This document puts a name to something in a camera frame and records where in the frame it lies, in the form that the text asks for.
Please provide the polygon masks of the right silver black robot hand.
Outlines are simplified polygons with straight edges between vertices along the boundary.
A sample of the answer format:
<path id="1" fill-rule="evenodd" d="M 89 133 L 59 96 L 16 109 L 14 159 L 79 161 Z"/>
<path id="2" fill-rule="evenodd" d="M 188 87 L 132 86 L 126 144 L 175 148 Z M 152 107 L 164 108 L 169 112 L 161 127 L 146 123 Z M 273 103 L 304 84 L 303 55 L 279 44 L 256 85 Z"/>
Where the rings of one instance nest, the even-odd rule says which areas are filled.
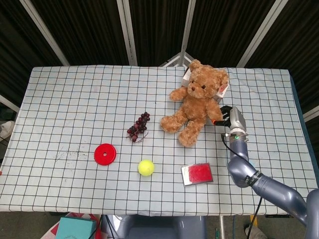
<path id="1" fill-rule="evenodd" d="M 230 134 L 246 134 L 246 122 L 237 107 L 223 106 L 220 110 L 223 115 L 223 120 L 213 120 L 213 125 L 228 127 Z"/>

